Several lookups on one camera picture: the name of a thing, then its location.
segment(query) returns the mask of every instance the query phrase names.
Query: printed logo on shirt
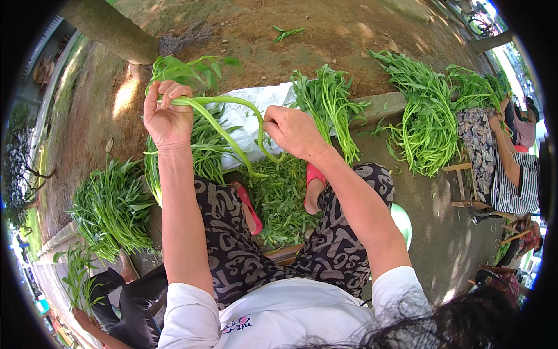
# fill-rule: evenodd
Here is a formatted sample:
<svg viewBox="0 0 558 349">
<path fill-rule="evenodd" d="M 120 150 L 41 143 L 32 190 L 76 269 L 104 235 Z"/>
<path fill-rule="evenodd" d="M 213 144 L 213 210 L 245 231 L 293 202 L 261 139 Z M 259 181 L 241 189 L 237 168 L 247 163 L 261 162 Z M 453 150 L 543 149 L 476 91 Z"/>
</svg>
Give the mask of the printed logo on shirt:
<svg viewBox="0 0 558 349">
<path fill-rule="evenodd" d="M 234 331 L 239 331 L 241 329 L 245 329 L 247 327 L 252 326 L 252 324 L 249 323 L 249 321 L 250 321 L 250 317 L 247 316 L 243 316 L 234 321 L 231 321 L 225 326 L 225 328 L 223 328 L 223 334 L 232 333 Z"/>
</svg>

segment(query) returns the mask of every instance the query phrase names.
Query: black and gray patterned pants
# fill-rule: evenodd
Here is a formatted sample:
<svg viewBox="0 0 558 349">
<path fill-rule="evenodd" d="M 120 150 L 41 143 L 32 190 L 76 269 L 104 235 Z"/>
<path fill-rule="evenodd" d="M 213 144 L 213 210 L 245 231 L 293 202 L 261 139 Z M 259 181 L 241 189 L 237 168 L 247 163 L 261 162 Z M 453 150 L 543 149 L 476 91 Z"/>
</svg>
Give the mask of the black and gray patterned pants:
<svg viewBox="0 0 558 349">
<path fill-rule="evenodd" d="M 391 208 L 395 188 L 389 171 L 373 163 L 353 170 Z M 262 285 L 288 278 L 322 281 L 360 297 L 370 275 L 366 250 L 345 219 L 330 185 L 318 196 L 318 207 L 324 214 L 315 231 L 293 264 L 279 266 L 252 241 L 235 189 L 198 176 L 194 183 L 204 220 L 213 297 L 219 310 Z"/>
</svg>

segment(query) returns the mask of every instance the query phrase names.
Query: tree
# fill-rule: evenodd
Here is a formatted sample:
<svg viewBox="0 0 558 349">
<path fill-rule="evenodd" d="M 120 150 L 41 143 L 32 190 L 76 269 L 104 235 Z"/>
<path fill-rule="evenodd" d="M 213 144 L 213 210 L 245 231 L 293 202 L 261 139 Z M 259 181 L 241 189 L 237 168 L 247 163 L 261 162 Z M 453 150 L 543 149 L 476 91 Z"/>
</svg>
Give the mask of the tree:
<svg viewBox="0 0 558 349">
<path fill-rule="evenodd" d="M 511 30 L 506 30 L 505 32 L 493 36 L 487 37 L 486 39 L 469 41 L 469 45 L 475 50 L 476 53 L 481 54 L 485 51 L 493 49 L 498 46 L 502 46 L 512 41 L 513 32 Z"/>
<path fill-rule="evenodd" d="M 159 40 L 105 0 L 69 0 L 60 15 L 83 35 L 132 64 L 153 64 L 159 56 Z"/>
<path fill-rule="evenodd" d="M 27 210 L 38 203 L 39 178 L 51 178 L 41 174 L 30 159 L 30 141 L 35 120 L 26 104 L 14 106 L 6 130 L 6 152 L 2 161 L 2 198 L 4 214 L 15 227 L 25 225 Z"/>
</svg>

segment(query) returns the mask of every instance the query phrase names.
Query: red sandal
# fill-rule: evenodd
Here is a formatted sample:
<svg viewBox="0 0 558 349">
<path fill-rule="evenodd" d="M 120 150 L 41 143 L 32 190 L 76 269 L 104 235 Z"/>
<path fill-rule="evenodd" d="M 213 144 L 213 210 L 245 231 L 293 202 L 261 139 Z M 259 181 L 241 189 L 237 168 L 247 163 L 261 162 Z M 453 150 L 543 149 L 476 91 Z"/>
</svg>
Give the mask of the red sandal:
<svg viewBox="0 0 558 349">
<path fill-rule="evenodd" d="M 256 230 L 251 234 L 252 235 L 259 234 L 259 232 L 261 232 L 263 229 L 263 224 L 261 219 L 256 214 L 256 211 L 254 211 L 254 209 L 252 208 L 252 203 L 250 202 L 250 197 L 248 196 L 248 192 L 242 186 L 242 184 L 240 184 L 240 182 L 233 181 L 231 183 L 233 184 L 238 183 L 240 185 L 238 188 L 235 188 L 238 192 L 238 196 L 240 197 L 240 201 L 242 201 L 243 203 L 246 204 L 246 206 L 248 206 L 248 210 L 250 211 L 250 214 L 252 215 L 252 218 L 254 218 L 254 222 L 256 223 Z"/>
<path fill-rule="evenodd" d="M 308 163 L 306 165 L 306 190 L 308 190 L 308 183 L 310 183 L 310 181 L 313 180 L 314 178 L 318 178 L 325 187 L 326 179 L 324 174 L 320 170 L 318 170 L 314 165 Z M 306 197 L 304 197 L 304 206 L 306 206 Z"/>
</svg>

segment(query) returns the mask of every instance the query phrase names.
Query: white t-shirt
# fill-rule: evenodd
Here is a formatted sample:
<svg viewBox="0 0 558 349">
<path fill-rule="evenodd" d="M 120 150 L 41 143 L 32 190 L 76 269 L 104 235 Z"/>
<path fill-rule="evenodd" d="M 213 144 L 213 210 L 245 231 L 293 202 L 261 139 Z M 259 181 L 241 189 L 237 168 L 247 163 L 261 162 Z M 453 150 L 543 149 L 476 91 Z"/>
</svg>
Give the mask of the white t-shirt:
<svg viewBox="0 0 558 349">
<path fill-rule="evenodd" d="M 209 293 L 174 283 L 169 285 L 158 347 L 263 349 L 301 344 L 310 337 L 354 342 L 364 327 L 391 324 L 393 306 L 402 300 L 421 315 L 432 311 L 409 266 L 394 268 L 374 282 L 373 310 L 337 286 L 303 278 L 264 285 L 221 311 Z"/>
</svg>

